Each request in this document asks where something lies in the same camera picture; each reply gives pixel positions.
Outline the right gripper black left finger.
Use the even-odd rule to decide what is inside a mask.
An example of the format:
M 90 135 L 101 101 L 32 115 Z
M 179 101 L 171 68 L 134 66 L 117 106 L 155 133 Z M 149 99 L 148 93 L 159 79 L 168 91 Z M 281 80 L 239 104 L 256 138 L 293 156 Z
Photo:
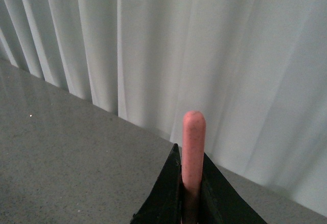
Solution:
M 181 159 L 179 147 L 174 144 L 157 180 L 131 223 L 181 223 Z

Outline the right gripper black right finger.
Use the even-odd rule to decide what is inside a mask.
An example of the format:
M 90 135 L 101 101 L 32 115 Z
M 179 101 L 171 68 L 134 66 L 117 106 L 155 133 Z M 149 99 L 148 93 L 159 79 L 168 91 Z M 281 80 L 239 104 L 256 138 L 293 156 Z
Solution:
M 265 223 L 231 186 L 211 159 L 204 155 L 199 223 Z

